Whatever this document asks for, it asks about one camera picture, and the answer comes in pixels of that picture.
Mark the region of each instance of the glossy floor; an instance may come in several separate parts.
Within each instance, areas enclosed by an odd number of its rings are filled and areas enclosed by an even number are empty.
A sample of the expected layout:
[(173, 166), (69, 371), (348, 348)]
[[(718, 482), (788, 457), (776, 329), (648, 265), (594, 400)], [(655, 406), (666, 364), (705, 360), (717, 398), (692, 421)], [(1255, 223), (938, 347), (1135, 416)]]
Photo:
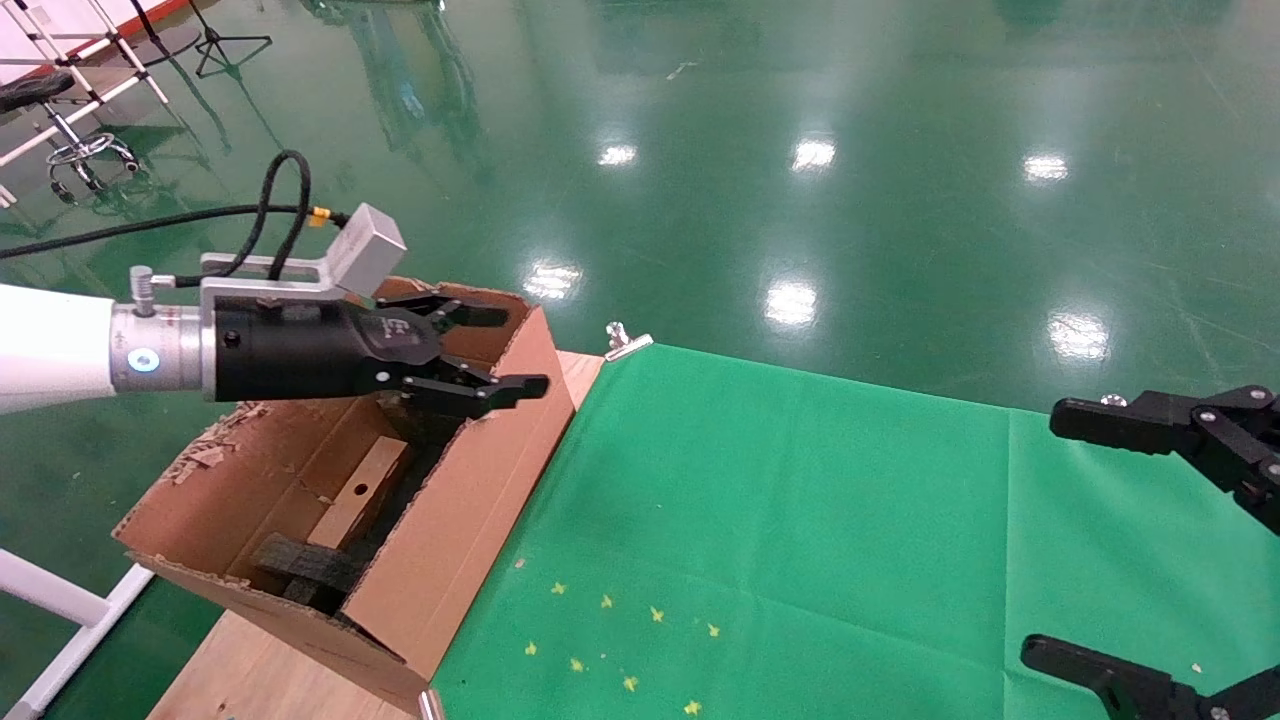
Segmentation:
[[(174, 115), (145, 90), (123, 99), (108, 119), (148, 178), (67, 208), (37, 159), (0, 170), (22, 197), (0, 242), (250, 202), (294, 147), (317, 202), (398, 219), (403, 273), (536, 296), (570, 350), (602, 351), (621, 319), (1039, 410), (1280, 384), (1274, 3), (264, 0), (207, 15), (275, 42), (241, 76), (157, 68)], [(131, 264), (188, 272), (246, 229), (119, 238), (3, 264), (0, 281), (123, 299)], [(308, 232), (300, 254), (329, 237)], [(106, 592), (125, 566), (110, 527), (220, 410), (151, 396), (0, 419), (0, 546)], [(141, 717), (215, 615), (157, 585), (54, 716)], [(68, 634), (0, 598), (0, 701)], [(124, 673), (147, 682), (124, 693)]]

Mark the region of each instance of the open cardboard box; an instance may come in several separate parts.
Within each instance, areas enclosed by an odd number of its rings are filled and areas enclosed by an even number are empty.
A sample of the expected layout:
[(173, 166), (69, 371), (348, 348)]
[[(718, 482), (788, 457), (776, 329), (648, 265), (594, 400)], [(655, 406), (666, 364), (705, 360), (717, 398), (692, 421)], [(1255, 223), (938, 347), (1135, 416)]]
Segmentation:
[[(393, 278), (379, 296), (426, 287)], [(447, 354), (499, 375), (547, 374), (550, 389), (461, 425), (343, 602), (356, 626), (278, 597), (282, 580), (250, 557), (271, 533), (306, 541), (378, 438), (398, 437), (371, 397), (241, 405), (188, 446), (114, 532), (140, 565), (411, 714), (573, 414), (540, 307), (497, 291), (439, 288), (511, 313), (500, 329), (452, 329)]]

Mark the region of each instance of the tripod stand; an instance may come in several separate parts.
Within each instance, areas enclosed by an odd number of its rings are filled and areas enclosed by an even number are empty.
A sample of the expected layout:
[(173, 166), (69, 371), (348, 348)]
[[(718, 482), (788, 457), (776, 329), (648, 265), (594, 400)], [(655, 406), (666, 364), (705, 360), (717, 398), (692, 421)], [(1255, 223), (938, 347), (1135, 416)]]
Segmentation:
[(147, 33), (147, 42), (133, 47), (133, 53), (138, 56), (143, 67), (150, 68), (156, 63), (163, 63), (178, 53), (191, 49), (200, 40), (200, 33), (195, 28), (178, 26), (156, 31), (151, 24), (151, 19), (147, 18), (147, 12), (142, 9), (142, 3), (138, 0), (129, 0), (129, 3), (133, 5), (133, 12), (138, 15), (138, 20), (142, 22), (142, 29)]
[[(253, 55), (257, 55), (262, 50), (266, 50), (266, 46), (271, 44), (270, 35), (221, 35), (209, 24), (209, 20), (205, 19), (205, 14), (200, 12), (200, 6), (196, 4), (196, 0), (187, 0), (187, 4), (191, 5), (191, 9), (196, 13), (196, 19), (200, 20), (200, 26), (204, 28), (204, 37), (200, 42), (196, 44), (196, 51), (200, 53), (200, 64), (196, 65), (196, 77), (205, 77), (205, 64), (209, 63), (210, 60), (221, 65), (221, 69), (209, 74), (227, 72), (232, 68), (239, 67), (242, 63), (247, 63), (251, 58), (253, 58)], [(232, 63), (230, 59), (227, 56), (227, 51), (223, 50), (223, 42), (237, 42), (246, 40), (261, 42), (261, 45), (259, 45), (248, 55), (241, 58), (239, 63)], [(219, 55), (221, 55), (221, 59), (214, 58), (215, 50), (218, 51)]]

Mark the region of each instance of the bar stool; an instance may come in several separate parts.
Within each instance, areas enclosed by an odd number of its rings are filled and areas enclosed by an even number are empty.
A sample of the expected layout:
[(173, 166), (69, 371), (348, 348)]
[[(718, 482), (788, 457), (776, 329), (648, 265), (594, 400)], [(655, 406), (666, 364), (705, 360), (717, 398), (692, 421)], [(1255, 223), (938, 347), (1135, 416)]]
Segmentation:
[(46, 76), (19, 79), (0, 87), (0, 113), (40, 105), (49, 114), (49, 120), (58, 128), (63, 140), (67, 141), (67, 145), (58, 147), (45, 159), (45, 164), (49, 165), (49, 187), (63, 202), (76, 202), (76, 196), (58, 179), (55, 174), (58, 168), (70, 165), (84, 186), (93, 192), (105, 190), (106, 186), (97, 179), (84, 160), (99, 152), (110, 150), (124, 163), (124, 169), (131, 173), (141, 169), (141, 164), (137, 156), (133, 155), (133, 151), (129, 150), (129, 146), (116, 140), (114, 135), (95, 132), (93, 135), (81, 137), (72, 129), (70, 123), (50, 105), (50, 100), (70, 90), (73, 85), (76, 85), (76, 78), (72, 73), (58, 70)]

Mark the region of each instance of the green backdrop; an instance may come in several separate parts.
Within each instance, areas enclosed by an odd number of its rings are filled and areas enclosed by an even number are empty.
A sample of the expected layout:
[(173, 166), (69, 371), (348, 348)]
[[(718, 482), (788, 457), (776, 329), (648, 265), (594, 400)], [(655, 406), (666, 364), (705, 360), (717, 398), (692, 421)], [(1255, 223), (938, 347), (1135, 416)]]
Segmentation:
[(1102, 720), (1027, 634), (1215, 692), (1280, 662), (1277, 575), (1178, 459), (655, 346), (604, 368), (435, 687), (494, 720)]

